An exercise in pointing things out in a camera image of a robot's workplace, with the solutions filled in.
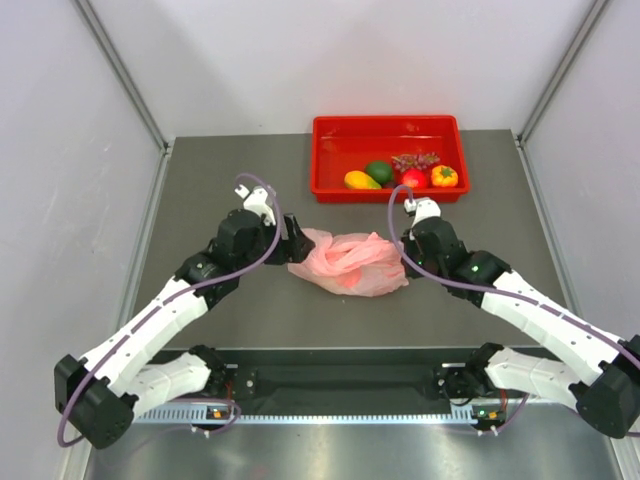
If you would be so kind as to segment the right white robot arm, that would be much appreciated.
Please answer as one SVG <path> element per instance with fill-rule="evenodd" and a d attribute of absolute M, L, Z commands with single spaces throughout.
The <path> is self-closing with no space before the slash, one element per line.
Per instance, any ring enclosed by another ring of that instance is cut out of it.
<path fill-rule="evenodd" d="M 452 225 L 438 215 L 415 215 L 401 242 L 409 277 L 438 282 L 450 295 L 506 321 L 555 357 L 532 357 L 487 343 L 466 364 L 474 393 L 519 390 L 568 407 L 610 438 L 635 435 L 637 336 L 625 340 L 576 317 L 504 260 L 484 250 L 467 250 Z"/>

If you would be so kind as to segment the green avocado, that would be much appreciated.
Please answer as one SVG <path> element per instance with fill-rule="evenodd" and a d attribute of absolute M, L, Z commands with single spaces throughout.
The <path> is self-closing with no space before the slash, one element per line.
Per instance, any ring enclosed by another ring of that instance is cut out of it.
<path fill-rule="evenodd" d="M 395 179 L 395 173 L 390 163 L 373 161 L 366 165 L 365 173 L 381 186 L 390 184 Z"/>

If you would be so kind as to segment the yellow mango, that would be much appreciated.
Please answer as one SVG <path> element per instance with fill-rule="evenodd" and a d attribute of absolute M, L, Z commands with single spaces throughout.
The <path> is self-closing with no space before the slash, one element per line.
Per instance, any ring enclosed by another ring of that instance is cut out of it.
<path fill-rule="evenodd" d="M 344 184 L 351 190 L 379 190 L 382 186 L 363 171 L 349 171 L 344 176 Z"/>

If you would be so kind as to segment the purple grape bunch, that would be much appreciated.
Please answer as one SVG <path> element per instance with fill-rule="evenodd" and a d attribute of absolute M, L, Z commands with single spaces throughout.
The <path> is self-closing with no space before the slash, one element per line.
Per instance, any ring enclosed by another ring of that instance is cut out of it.
<path fill-rule="evenodd" d="M 399 173 L 410 169 L 428 171 L 440 163 L 440 157 L 435 152 L 418 154 L 399 154 L 392 157 L 392 167 Z"/>

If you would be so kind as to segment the orange bell pepper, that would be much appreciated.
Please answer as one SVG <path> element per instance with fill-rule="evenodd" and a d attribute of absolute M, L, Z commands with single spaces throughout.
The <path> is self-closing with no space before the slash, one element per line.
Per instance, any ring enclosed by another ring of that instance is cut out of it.
<path fill-rule="evenodd" d="M 454 188 L 458 185 L 457 171 L 446 165 L 438 165 L 431 170 L 431 185 L 435 188 Z"/>

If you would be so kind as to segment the red plastic tray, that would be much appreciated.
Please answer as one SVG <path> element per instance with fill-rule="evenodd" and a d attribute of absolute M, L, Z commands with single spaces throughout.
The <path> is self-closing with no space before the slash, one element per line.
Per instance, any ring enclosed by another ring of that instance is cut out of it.
<path fill-rule="evenodd" d="M 450 187 L 434 187 L 431 173 L 414 190 L 441 203 L 454 203 L 471 190 L 460 131 L 451 115 L 320 116 L 313 120 L 310 189 L 320 203 L 385 203 L 402 182 L 395 169 L 392 182 L 380 189 L 350 189 L 350 171 L 363 172 L 375 162 L 389 166 L 395 157 L 434 159 L 458 175 Z"/>

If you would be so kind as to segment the pink plastic bag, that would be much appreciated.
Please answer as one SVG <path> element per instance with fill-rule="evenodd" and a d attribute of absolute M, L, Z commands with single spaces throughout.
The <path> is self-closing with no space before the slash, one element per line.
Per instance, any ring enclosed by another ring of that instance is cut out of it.
<path fill-rule="evenodd" d="M 293 275 L 333 294 L 379 297 L 409 284 L 396 246 L 377 233 L 333 235 L 305 228 L 315 243 L 306 260 L 287 265 Z"/>

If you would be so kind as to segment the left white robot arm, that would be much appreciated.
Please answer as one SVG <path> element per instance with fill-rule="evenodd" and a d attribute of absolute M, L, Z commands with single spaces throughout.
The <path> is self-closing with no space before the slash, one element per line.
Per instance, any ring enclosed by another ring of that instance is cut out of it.
<path fill-rule="evenodd" d="M 242 275 L 262 265 L 303 262 L 314 242 L 287 214 L 272 223 L 264 214 L 231 211 L 206 248 L 188 257 L 163 289 L 101 345 L 54 368 L 57 441 L 72 425 L 93 447 L 113 445 L 132 422 L 178 397 L 202 393 L 226 400 L 231 374 L 214 349 L 197 345 L 164 364 L 152 359 L 178 333 L 236 290 Z"/>

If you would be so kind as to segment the red apple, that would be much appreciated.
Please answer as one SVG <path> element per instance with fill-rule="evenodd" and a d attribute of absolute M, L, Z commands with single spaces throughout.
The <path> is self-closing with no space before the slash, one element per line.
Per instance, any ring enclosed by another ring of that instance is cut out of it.
<path fill-rule="evenodd" d="M 411 189 L 425 189 L 429 186 L 429 178 L 424 170 L 410 168 L 400 175 L 401 184 Z"/>

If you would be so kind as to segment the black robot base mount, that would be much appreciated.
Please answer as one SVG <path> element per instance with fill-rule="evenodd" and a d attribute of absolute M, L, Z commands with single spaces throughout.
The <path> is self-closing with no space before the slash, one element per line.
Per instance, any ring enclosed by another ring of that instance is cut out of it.
<path fill-rule="evenodd" d="M 450 401 L 504 401 L 512 392 L 464 373 L 475 349 L 218 349 L 216 370 L 183 400 L 228 398 L 250 414 L 437 410 Z"/>

